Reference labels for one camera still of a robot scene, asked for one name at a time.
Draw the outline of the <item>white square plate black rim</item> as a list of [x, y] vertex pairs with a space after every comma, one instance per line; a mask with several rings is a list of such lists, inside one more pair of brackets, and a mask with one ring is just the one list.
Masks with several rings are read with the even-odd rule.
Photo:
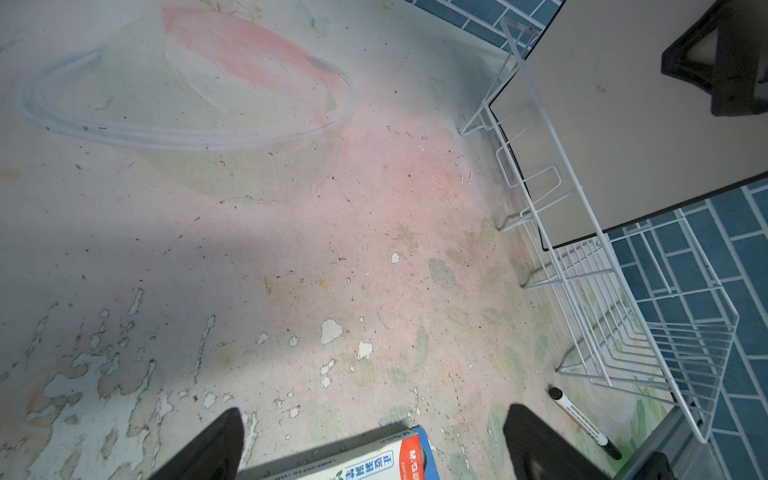
[[706, 1], [566, 1], [493, 102], [554, 246], [767, 173], [765, 116], [717, 117], [661, 71]]

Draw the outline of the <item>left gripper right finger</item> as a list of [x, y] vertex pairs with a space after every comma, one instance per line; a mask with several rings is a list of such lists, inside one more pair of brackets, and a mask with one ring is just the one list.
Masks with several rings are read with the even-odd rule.
[[511, 404], [503, 426], [517, 479], [590, 480], [606, 474], [523, 404]]

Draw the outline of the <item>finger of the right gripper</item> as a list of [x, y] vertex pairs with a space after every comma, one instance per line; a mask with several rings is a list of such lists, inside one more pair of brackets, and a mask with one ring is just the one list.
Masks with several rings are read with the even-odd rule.
[[716, 1], [661, 56], [661, 73], [711, 97], [716, 117], [767, 112], [767, 3]]

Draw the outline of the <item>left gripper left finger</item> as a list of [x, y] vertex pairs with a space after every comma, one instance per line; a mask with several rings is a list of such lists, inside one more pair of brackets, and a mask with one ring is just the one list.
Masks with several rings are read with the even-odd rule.
[[150, 476], [151, 480], [235, 479], [245, 433], [241, 412], [225, 410]]

